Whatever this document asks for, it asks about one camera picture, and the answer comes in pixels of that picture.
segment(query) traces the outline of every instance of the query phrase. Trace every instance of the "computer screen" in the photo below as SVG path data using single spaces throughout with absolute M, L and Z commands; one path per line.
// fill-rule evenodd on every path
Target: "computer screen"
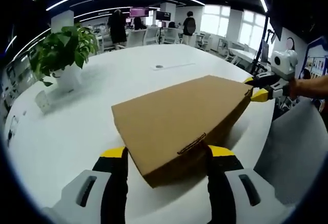
M 134 7 L 130 9 L 130 17 L 146 17 L 149 16 L 149 8 Z
M 269 44 L 265 42 L 265 40 L 262 41 L 262 54 L 261 54 L 261 63 L 268 63 L 269 60 Z
M 171 13 L 170 12 L 163 12 L 163 11 L 156 11 L 156 20 L 170 21 L 171 20 Z

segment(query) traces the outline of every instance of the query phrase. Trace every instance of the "table surface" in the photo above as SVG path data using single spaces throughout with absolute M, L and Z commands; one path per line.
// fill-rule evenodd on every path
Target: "table surface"
M 248 51 L 243 51 L 243 50 L 238 50 L 238 49 L 233 49 L 233 48 L 229 48 L 229 51 L 231 51 L 232 54 L 239 56 L 240 58 L 248 61 L 249 63 L 252 63 L 253 59 L 255 57 L 254 53 L 251 53 Z
M 157 70 L 156 65 L 164 68 Z M 62 188 L 100 154 L 123 145 L 111 106 L 205 75 L 238 82 L 250 75 L 217 56 L 186 45 L 153 45 L 93 56 L 81 71 L 83 85 L 59 95 L 56 85 L 37 82 L 22 93 L 8 115 L 19 122 L 9 148 L 18 179 L 37 207 L 53 206 Z M 46 90 L 54 110 L 43 115 L 34 102 Z M 228 142 L 245 168 L 253 168 L 266 141 L 274 100 L 250 103 Z M 207 223 L 211 207 L 207 178 L 152 189 L 129 157 L 127 223 Z

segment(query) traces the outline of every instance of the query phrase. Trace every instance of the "white wall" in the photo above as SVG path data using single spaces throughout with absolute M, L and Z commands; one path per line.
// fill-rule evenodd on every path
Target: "white wall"
M 160 4 L 160 10 L 163 11 L 163 12 L 171 13 L 170 22 L 175 21 L 175 11 L 176 11 L 176 5 L 175 4 L 171 4 L 171 3 Z
M 238 41 L 239 31 L 241 29 L 243 12 L 240 10 L 230 10 L 229 24 L 227 30 L 227 39 L 232 41 Z
M 328 52 L 324 50 L 322 45 L 309 49 L 307 57 L 328 57 Z
M 298 64 L 296 65 L 295 70 L 295 77 L 298 78 L 301 69 L 303 67 L 306 49 L 308 45 L 302 40 L 300 37 L 298 37 L 295 33 L 291 32 L 290 30 L 286 28 L 282 28 L 282 34 L 281 34 L 281 40 L 278 39 L 275 40 L 273 50 L 274 51 L 285 51 L 287 50 L 286 42 L 287 38 L 292 37 L 295 42 L 295 51 L 297 53 L 298 58 Z
M 196 32 L 200 32 L 200 23 L 201 16 L 203 15 L 203 9 L 204 6 L 177 7 L 175 10 L 175 24 L 183 24 L 183 22 L 187 18 L 188 11 L 192 11 L 194 13 L 193 17 L 196 21 Z
M 99 17 L 94 20 L 81 22 L 81 25 L 83 27 L 86 27 L 87 25 L 94 26 L 94 25 L 101 24 L 101 23 L 105 23 L 107 25 L 108 18 L 109 18 L 109 16 Z
M 74 26 L 74 12 L 67 10 L 51 18 L 51 32 L 57 33 L 62 31 L 64 26 Z

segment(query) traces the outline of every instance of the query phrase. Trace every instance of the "brown cardboard box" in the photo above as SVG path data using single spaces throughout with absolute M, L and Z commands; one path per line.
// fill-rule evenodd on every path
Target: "brown cardboard box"
M 139 172 L 156 187 L 204 170 L 200 142 L 224 146 L 251 95 L 249 85 L 208 75 L 114 105 L 112 111 Z

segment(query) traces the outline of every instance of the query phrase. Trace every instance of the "person with backpack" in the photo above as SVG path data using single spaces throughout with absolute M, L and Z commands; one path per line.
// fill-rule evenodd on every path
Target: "person with backpack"
M 191 36 L 196 31 L 196 22 L 193 18 L 194 13 L 189 11 L 187 13 L 187 18 L 183 22 L 183 37 L 182 43 L 185 45 L 189 45 L 191 41 Z

